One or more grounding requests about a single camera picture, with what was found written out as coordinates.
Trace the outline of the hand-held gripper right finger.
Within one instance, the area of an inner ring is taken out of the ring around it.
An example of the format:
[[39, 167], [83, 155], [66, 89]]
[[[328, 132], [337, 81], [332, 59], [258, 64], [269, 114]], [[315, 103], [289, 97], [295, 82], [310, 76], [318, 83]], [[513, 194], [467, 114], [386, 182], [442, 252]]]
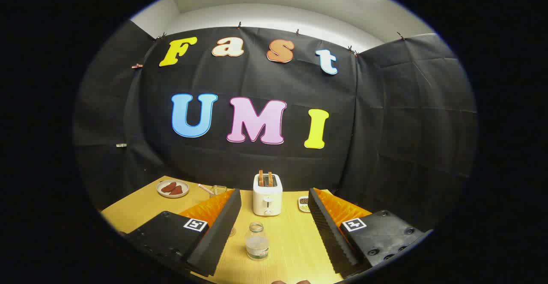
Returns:
[[310, 188], [308, 206], [333, 269], [342, 276], [377, 270], [430, 235], [389, 210], [369, 212]]

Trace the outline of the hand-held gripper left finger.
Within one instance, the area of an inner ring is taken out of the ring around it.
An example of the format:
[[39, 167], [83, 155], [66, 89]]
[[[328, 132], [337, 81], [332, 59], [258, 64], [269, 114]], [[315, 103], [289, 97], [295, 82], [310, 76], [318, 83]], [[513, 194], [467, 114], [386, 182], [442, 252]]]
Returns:
[[162, 211], [125, 238], [177, 272], [212, 276], [240, 208], [240, 190], [231, 189], [180, 214]]

